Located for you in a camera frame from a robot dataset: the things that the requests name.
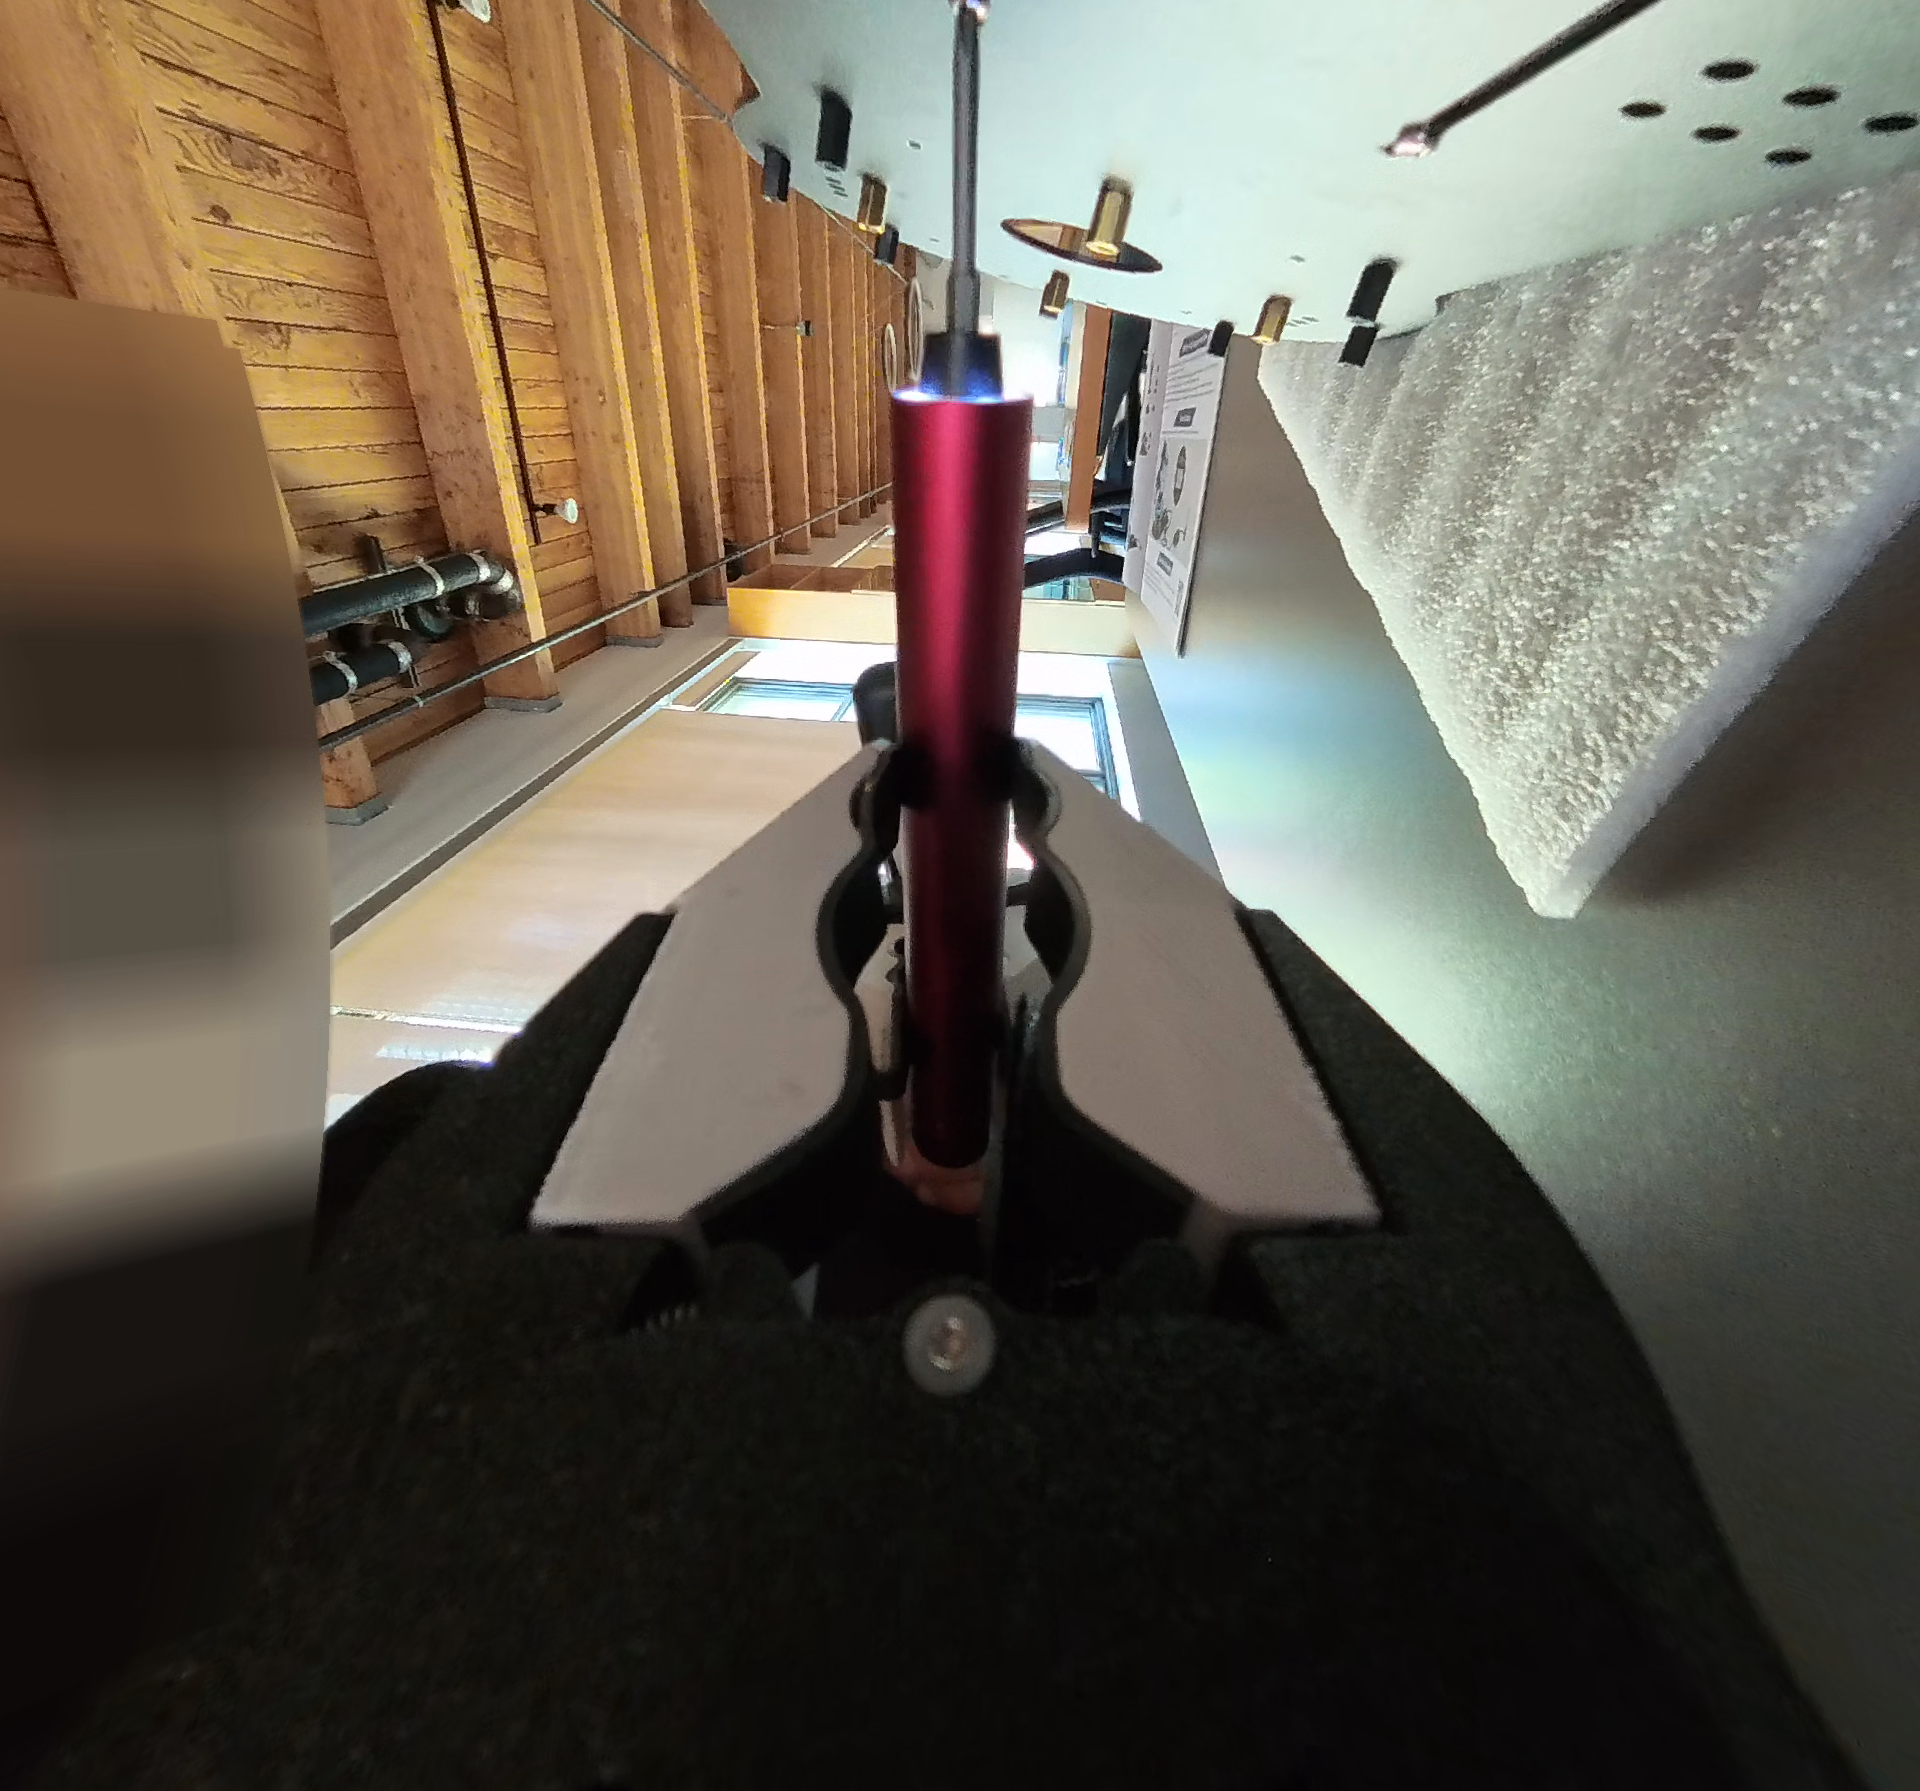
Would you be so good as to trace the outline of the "black insulated ceiling pipe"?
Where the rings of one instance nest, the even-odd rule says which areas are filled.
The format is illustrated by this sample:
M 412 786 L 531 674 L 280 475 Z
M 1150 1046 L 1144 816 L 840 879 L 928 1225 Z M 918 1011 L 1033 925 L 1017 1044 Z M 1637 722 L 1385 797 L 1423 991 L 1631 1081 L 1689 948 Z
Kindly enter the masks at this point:
M 348 694 L 386 681 L 406 681 L 416 653 L 402 634 L 374 634 L 370 640 L 328 648 L 307 661 L 307 690 L 316 710 L 348 700 Z
M 403 566 L 348 578 L 300 598 L 300 629 L 307 640 L 348 626 L 371 626 L 402 611 L 434 605 L 447 623 L 491 623 L 524 607 L 515 570 L 489 553 L 447 553 Z

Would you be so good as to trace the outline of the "red electric screwdriver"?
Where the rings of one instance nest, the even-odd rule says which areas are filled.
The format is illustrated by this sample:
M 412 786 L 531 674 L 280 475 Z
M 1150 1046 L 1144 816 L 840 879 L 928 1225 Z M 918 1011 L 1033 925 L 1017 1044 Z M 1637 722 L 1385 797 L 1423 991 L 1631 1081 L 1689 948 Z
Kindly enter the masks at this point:
M 1023 588 L 1030 399 L 979 325 L 979 31 L 952 0 L 947 322 L 889 405 L 904 848 L 902 1166 L 921 1200 L 979 1204 L 1001 1046 L 1001 928 Z

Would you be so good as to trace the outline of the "printed instruction sheet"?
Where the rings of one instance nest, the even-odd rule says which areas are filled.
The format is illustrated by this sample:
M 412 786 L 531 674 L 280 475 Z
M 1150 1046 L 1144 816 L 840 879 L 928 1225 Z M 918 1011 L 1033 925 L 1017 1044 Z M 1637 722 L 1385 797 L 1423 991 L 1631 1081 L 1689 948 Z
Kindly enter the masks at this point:
M 1166 320 L 1154 320 L 1147 339 L 1119 581 L 1171 653 L 1186 643 L 1192 570 L 1228 386 L 1228 342 L 1231 332 Z

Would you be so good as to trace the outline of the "blue hobby robot arm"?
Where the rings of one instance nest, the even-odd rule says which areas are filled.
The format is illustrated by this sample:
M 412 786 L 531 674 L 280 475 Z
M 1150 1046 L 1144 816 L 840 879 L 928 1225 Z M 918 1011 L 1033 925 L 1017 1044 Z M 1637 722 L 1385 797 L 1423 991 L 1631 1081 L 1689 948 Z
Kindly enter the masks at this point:
M 1440 294 L 1643 243 L 1916 162 L 1916 0 L 1664 0 L 1440 136 L 1385 146 L 1609 0 L 991 0 L 979 268 L 1058 265 L 1010 217 L 1084 223 L 1106 178 L 1157 272 L 1084 303 L 1339 339 L 1365 265 L 1382 332 Z

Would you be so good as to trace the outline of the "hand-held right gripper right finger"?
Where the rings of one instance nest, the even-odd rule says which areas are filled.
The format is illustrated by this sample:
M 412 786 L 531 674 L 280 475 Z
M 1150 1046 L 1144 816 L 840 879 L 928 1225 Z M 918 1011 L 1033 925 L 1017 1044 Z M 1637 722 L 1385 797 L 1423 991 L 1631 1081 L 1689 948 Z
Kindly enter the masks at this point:
M 1061 1233 L 1378 1226 L 1235 899 L 1054 749 L 1020 757 L 1048 970 L 1016 1091 L 1020 1209 Z

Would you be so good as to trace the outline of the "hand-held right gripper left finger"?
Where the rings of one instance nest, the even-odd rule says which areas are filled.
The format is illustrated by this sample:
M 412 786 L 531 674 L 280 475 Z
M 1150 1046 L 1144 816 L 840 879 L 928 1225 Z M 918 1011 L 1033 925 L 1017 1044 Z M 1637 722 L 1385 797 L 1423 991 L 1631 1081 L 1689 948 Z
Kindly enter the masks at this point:
M 672 908 L 531 1200 L 539 1233 L 830 1251 L 882 1164 L 859 980 L 889 935 L 864 745 Z

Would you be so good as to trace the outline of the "white foam sheet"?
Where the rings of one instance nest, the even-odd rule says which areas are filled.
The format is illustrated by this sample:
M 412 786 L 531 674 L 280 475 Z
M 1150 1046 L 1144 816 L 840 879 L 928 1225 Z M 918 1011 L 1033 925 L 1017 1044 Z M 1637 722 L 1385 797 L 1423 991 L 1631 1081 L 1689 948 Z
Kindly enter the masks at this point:
M 1916 511 L 1916 172 L 1452 294 L 1260 386 L 1567 918 Z

